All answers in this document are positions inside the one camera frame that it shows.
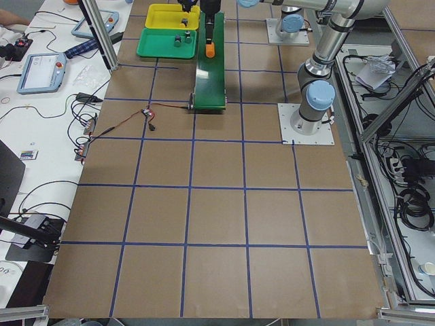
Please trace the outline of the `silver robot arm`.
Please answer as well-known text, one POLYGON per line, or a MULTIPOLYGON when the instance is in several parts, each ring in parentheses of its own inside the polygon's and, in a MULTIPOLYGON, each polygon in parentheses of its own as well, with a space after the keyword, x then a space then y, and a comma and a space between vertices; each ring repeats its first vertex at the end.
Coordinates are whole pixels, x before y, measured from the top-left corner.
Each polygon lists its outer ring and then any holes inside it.
POLYGON ((380 14, 389 5, 389 1, 313 0, 270 1, 269 3, 332 14, 312 57, 299 68, 298 82, 302 101, 298 111, 290 118, 290 124, 297 133, 313 135, 319 130, 325 112, 334 102, 336 91, 328 79, 336 55, 352 31, 355 21, 380 14))
MULTIPOLYGON (((200 10, 206 15, 206 27, 214 28, 215 15, 221 9, 221 1, 200 1, 200 10)), ((278 19, 275 32, 278 36, 290 36, 295 33, 307 31, 304 28, 305 19, 298 12, 300 9, 295 9, 293 12, 285 12, 284 6, 281 7, 281 18, 278 19)))

